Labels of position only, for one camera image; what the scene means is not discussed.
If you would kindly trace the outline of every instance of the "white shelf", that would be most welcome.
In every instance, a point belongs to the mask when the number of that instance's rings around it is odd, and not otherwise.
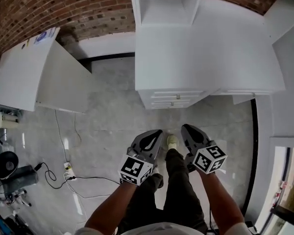
[[[186,25],[187,19],[181,1],[174,0],[142,0],[140,2],[142,24],[152,25]]]

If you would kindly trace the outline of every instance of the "marble floor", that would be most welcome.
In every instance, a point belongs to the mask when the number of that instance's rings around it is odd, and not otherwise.
[[[65,148],[66,158],[77,176],[119,181],[117,168],[121,157],[138,134],[150,129],[176,134],[180,138],[178,150],[186,155],[180,127],[189,123],[226,145],[228,159],[218,176],[238,205],[243,205],[253,149],[250,102],[233,105],[230,96],[210,96],[187,109],[145,110],[134,90],[134,58],[95,61],[92,74],[94,83],[86,114],[37,108],[35,112],[23,112],[20,128],[7,132],[7,141],[14,146],[20,166],[47,163],[57,177],[51,184],[58,187],[64,182]],[[159,169],[165,178],[164,187],[155,194],[156,205],[161,209],[168,175],[164,162]],[[86,215],[80,215],[68,186],[52,189],[46,183],[45,170],[43,165],[38,171],[39,182],[27,187],[32,207],[22,206],[20,212],[37,234],[73,234],[106,199],[88,197],[109,195],[117,187],[105,179],[70,181],[75,191],[85,197],[81,202]],[[190,180],[208,221],[209,203],[201,179],[193,172]]]

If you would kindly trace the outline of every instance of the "black cable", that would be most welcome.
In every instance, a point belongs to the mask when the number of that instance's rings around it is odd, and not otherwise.
[[[44,165],[47,167],[47,170],[45,171],[45,179],[46,179],[48,185],[50,185],[53,189],[60,189],[60,188],[61,188],[61,187],[62,187],[62,186],[68,181],[68,180],[71,180],[71,179],[72,179],[72,178],[68,178],[66,181],[64,181],[64,182],[62,183],[62,185],[61,185],[60,187],[54,187],[54,186],[52,186],[52,185],[49,183],[49,181],[48,181],[48,179],[47,179],[47,173],[48,173],[48,176],[50,177],[50,179],[51,179],[52,181],[56,181],[56,180],[57,180],[57,177],[55,176],[55,174],[53,173],[52,170],[49,170],[49,167],[48,167],[48,165],[47,165],[45,162],[42,162],[42,163],[38,164],[38,165],[35,167],[35,170],[36,170],[36,171],[39,170],[42,164],[44,164]]]
[[[105,177],[72,177],[72,179],[75,179],[75,178],[84,178],[84,179],[87,179],[87,178],[103,178],[103,179],[106,179],[106,180],[109,180],[109,181],[111,181],[111,182],[114,182],[114,183],[116,183],[116,184],[120,184],[120,183],[118,183],[118,182],[116,182],[116,181],[114,181],[114,180],[112,180],[112,179],[109,179],[109,178],[105,178]]]
[[[54,181],[54,182],[57,180],[57,177],[55,176],[55,174],[53,173],[53,171],[49,170],[49,167],[48,167],[48,165],[47,165],[45,162],[42,162],[42,163],[38,164],[38,165],[34,168],[34,170],[35,170],[35,171],[39,170],[43,164],[47,167],[47,170],[45,171],[45,179],[46,179],[48,185],[50,185],[53,189],[60,189],[61,187],[63,187],[63,185],[64,185],[68,180],[73,180],[73,179],[75,179],[75,178],[83,178],[83,179],[88,179],[88,178],[102,178],[102,179],[109,180],[109,181],[114,182],[114,183],[116,183],[116,184],[119,185],[118,182],[116,182],[116,181],[114,181],[114,180],[112,180],[112,179],[109,179],[109,178],[105,178],[105,177],[75,177],[75,176],[74,176],[74,177],[70,177],[70,178],[66,179],[66,180],[61,184],[60,187],[54,187],[54,186],[52,186],[52,185],[48,182],[48,180],[47,180],[47,173],[48,173],[48,176],[50,177],[50,179],[51,179],[52,181]]]
[[[216,232],[216,230],[214,229],[213,225],[212,225],[212,222],[211,222],[211,208],[209,207],[209,226],[210,226],[210,229],[212,230],[212,232],[215,234],[215,235],[218,235],[218,233]]]

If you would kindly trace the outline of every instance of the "sneaker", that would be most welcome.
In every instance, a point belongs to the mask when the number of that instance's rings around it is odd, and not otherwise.
[[[152,176],[153,174],[157,174],[157,173],[160,174],[159,169],[158,169],[158,165],[155,164],[154,167],[153,167],[153,170],[152,170],[151,176]]]
[[[177,150],[177,147],[178,147],[178,138],[177,138],[177,136],[172,135],[172,134],[168,135],[167,145],[168,145],[168,150],[170,150],[170,149]]]

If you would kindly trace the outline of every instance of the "leg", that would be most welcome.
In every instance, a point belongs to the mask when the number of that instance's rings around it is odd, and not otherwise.
[[[208,227],[188,176],[183,156],[170,149],[166,156],[169,186],[164,212],[168,222],[191,227],[206,234]]]
[[[154,195],[162,183],[163,177],[157,173],[149,176],[137,187],[125,216],[118,225],[118,234],[162,221],[159,217],[159,210],[156,208]]]

